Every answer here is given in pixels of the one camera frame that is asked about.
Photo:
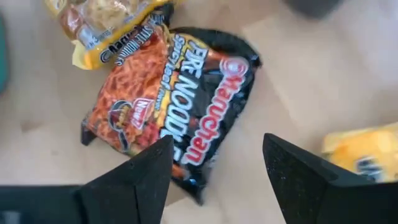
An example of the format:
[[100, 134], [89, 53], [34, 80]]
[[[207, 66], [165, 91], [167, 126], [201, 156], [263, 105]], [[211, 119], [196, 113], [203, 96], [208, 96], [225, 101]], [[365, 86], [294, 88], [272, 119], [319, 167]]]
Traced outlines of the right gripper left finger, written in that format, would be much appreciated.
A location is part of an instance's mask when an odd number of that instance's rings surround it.
[[165, 136], [77, 191], [92, 224], [159, 224], [171, 181], [174, 142]]

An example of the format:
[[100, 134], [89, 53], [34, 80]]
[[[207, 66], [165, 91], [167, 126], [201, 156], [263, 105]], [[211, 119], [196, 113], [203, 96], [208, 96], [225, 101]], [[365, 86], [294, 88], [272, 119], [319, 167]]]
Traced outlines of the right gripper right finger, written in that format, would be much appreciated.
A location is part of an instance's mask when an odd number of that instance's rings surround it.
[[274, 134], [262, 145], [271, 186], [289, 224], [315, 224], [330, 181], [338, 176], [324, 160]]

